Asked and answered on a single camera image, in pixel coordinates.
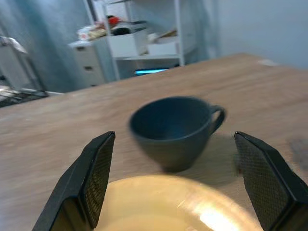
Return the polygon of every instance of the yellow plate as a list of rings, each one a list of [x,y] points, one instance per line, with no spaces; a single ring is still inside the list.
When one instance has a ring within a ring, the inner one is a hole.
[[[196,181],[143,176],[108,185],[97,231],[262,231],[230,198]]]

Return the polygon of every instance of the white wall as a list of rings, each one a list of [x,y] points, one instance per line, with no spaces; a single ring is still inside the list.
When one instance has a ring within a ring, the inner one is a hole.
[[[248,52],[308,69],[307,0],[204,0],[220,55]]]

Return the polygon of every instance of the dark gray mug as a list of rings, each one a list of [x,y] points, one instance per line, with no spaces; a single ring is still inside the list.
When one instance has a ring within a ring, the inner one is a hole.
[[[212,115],[219,112],[215,121]],[[130,118],[130,130],[145,153],[164,171],[190,168],[226,111],[194,97],[170,97],[149,103]]]

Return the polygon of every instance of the wooden table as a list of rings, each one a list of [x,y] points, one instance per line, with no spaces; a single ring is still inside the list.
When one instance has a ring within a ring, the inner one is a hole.
[[[145,103],[175,95],[228,110],[197,163],[178,175],[218,189],[255,216],[233,164],[235,131],[277,148],[308,180],[288,145],[308,132],[308,72],[261,60],[238,54],[0,109],[0,230],[31,230],[62,173],[106,131],[116,131],[110,181],[161,173],[132,140],[128,119]]]

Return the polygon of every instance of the white shelving unit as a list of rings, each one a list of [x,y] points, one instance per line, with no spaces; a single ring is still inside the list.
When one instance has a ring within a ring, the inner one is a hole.
[[[171,55],[150,55],[150,54],[143,54],[143,55],[137,55],[137,56],[130,56],[130,57],[112,57],[113,60],[113,67],[115,69],[115,75],[116,79],[120,80],[120,72],[119,72],[119,65],[118,61],[146,61],[146,60],[178,60],[178,63],[180,66],[184,66],[186,64],[185,62],[185,55],[191,53],[195,48],[195,43],[192,42],[192,39],[188,38],[191,36],[187,32],[187,30],[183,29],[183,17],[181,15],[181,3],[183,1],[189,1],[189,0],[173,0],[173,6],[174,6],[174,13],[175,13],[175,28],[178,33],[178,43],[179,43],[179,53],[178,54],[171,54]],[[113,36],[111,33],[111,29],[108,24],[107,19],[107,7],[111,4],[117,4],[117,3],[124,3],[125,5],[125,12],[128,18],[128,21],[133,21],[132,19],[132,5],[133,4],[142,4],[142,0],[100,0],[102,4],[103,9],[103,19],[104,23],[106,25],[107,30],[107,36],[108,38],[110,36]]]

